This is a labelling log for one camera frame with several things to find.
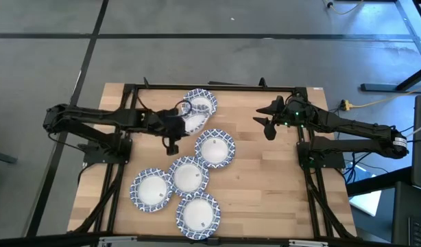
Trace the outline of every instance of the metal frame leg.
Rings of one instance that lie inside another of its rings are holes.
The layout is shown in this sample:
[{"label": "metal frame leg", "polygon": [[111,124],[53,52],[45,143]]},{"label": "metal frame leg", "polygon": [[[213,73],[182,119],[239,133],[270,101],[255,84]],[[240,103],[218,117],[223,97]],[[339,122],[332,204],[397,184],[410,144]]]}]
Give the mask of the metal frame leg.
[{"label": "metal frame leg", "polygon": [[399,85],[392,84],[362,84],[361,90],[365,92],[386,92],[386,93],[403,93],[418,89],[419,87],[413,87],[415,84],[421,81],[421,70],[414,73],[412,76],[407,78],[404,82]]},{"label": "metal frame leg", "polygon": [[394,187],[395,183],[398,181],[403,181],[404,183],[411,185],[411,167],[402,168],[388,174],[351,183],[346,185],[346,189],[348,190],[348,196],[357,196],[380,189]]},{"label": "metal frame leg", "polygon": [[9,163],[9,164],[15,164],[17,162],[17,158],[0,153],[0,161]]}]

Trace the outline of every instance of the plate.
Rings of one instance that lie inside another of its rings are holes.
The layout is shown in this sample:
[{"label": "plate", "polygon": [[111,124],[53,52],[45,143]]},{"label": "plate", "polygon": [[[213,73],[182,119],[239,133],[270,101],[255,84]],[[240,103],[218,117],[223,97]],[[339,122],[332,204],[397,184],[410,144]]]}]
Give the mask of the plate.
[{"label": "plate", "polygon": [[195,142],[195,155],[207,168],[225,167],[235,156],[235,142],[223,130],[206,130]]},{"label": "plate", "polygon": [[202,193],[209,181],[209,170],[197,157],[184,156],[174,161],[168,174],[172,177],[173,190],[182,197]]},{"label": "plate", "polygon": [[210,108],[207,105],[193,105],[191,112],[183,117],[185,132],[193,135],[202,131],[210,115]]},{"label": "plate", "polygon": [[[204,89],[194,89],[185,94],[183,99],[189,101],[193,106],[205,105],[209,107],[211,115],[214,115],[217,111],[217,98],[210,91]],[[182,104],[183,112],[187,113],[189,107],[189,104]]]},{"label": "plate", "polygon": [[176,211],[177,227],[186,237],[201,240],[218,228],[221,211],[218,202],[207,193],[195,193],[183,198]]},{"label": "plate", "polygon": [[131,201],[144,212],[161,210],[172,195],[172,184],[172,177],[163,170],[145,169],[130,186]]}]

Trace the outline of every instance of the plate center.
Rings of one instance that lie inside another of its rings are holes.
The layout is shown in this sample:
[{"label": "plate center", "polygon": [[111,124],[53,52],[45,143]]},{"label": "plate center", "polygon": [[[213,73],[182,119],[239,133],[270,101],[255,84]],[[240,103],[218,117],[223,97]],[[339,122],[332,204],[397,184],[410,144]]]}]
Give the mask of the plate center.
[{"label": "plate center", "polygon": [[185,192],[198,189],[202,183],[202,173],[194,164],[186,163],[179,166],[174,174],[176,187]]},{"label": "plate center", "polygon": [[209,107],[210,111],[212,112],[212,109],[213,109],[212,102],[206,97],[195,97],[190,102],[191,102],[192,105],[203,104],[203,105]]},{"label": "plate center", "polygon": [[184,130],[186,132],[192,132],[196,127],[203,123],[206,119],[207,115],[204,113],[196,113],[190,117],[188,117],[184,121]]},{"label": "plate center", "polygon": [[147,205],[155,205],[162,202],[167,194],[167,184],[159,176],[144,178],[139,185],[139,199]]},{"label": "plate center", "polygon": [[220,138],[209,138],[203,142],[202,156],[210,163],[220,163],[226,159],[229,147]]},{"label": "plate center", "polygon": [[212,224],[212,206],[203,199],[188,203],[183,211],[184,223],[194,231],[203,231]]}]

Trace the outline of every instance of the concrete floor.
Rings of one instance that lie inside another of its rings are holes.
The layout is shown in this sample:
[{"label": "concrete floor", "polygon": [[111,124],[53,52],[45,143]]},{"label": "concrete floor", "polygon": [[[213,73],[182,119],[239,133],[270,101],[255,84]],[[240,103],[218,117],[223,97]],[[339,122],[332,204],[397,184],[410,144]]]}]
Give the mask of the concrete floor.
[{"label": "concrete floor", "polygon": [[[411,1],[401,2],[421,36]],[[100,0],[0,0],[0,32],[91,33],[100,6]],[[345,10],[353,3],[335,6]],[[407,34],[407,29],[393,3],[364,3],[339,16],[325,10],[322,0],[116,0],[108,5],[101,33]],[[41,127],[45,109],[69,101],[87,45],[87,40],[0,39],[0,152],[19,158],[16,165],[0,163],[0,238],[23,234],[53,147]],[[264,77],[270,86],[324,87],[329,108],[335,108],[341,99],[364,104],[391,96],[362,93],[358,85],[398,84],[420,68],[421,56],[410,42],[98,40],[78,105],[97,107],[106,82],[141,83],[143,76],[154,84],[257,84]],[[402,130],[413,125],[413,104],[414,96],[405,96],[342,117]],[[393,171],[410,166],[411,156],[391,160],[372,154],[365,163]],[[39,234],[66,231],[81,164],[80,153],[64,149]]]}]

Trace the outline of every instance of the butcher block tabletop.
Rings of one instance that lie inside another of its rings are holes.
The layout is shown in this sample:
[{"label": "butcher block tabletop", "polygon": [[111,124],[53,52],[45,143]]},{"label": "butcher block tabletop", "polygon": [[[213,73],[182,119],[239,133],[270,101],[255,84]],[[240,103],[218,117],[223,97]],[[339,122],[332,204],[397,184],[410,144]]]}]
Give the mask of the butcher block tabletop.
[{"label": "butcher block tabletop", "polygon": [[[107,83],[100,109],[119,107],[124,84]],[[308,99],[327,109],[322,88],[307,88]],[[170,109],[179,102],[185,90],[139,90],[139,97],[152,110]],[[312,238],[309,204],[303,171],[298,165],[296,128],[276,127],[274,141],[268,141],[263,127],[253,117],[265,117],[256,109],[269,106],[277,95],[289,93],[213,91],[218,101],[217,112],[208,120],[204,130],[219,128],[232,136],[236,145],[235,158],[229,166],[209,170],[206,192],[212,195],[221,209],[221,222],[216,237]],[[95,126],[103,132],[113,127]],[[173,193],[168,205],[157,212],[138,210],[130,199],[130,185],[136,175],[147,168],[165,170],[181,156],[194,156],[195,140],[200,135],[185,137],[177,142],[180,152],[165,155],[161,137],[132,134],[130,161],[125,165],[113,232],[127,235],[182,236],[176,225],[176,209],[180,197]],[[96,164],[81,176],[69,230],[77,228],[99,201],[106,164]],[[339,221],[355,235],[348,195],[343,178],[333,169],[323,169],[328,204]],[[110,205],[104,211],[102,230],[106,229]],[[321,234],[325,235],[322,211],[317,204]]]}]

